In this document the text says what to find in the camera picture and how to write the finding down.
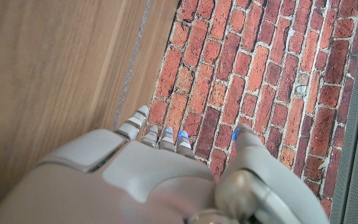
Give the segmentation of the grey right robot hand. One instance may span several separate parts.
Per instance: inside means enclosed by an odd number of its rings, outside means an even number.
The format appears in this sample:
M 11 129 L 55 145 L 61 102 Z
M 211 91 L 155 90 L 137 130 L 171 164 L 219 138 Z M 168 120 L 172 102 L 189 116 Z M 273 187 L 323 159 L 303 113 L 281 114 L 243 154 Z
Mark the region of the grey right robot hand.
M 236 155 L 219 180 L 186 131 L 149 128 L 148 107 L 114 131 L 57 148 L 0 203 L 0 223 L 327 223 L 316 195 L 238 124 Z

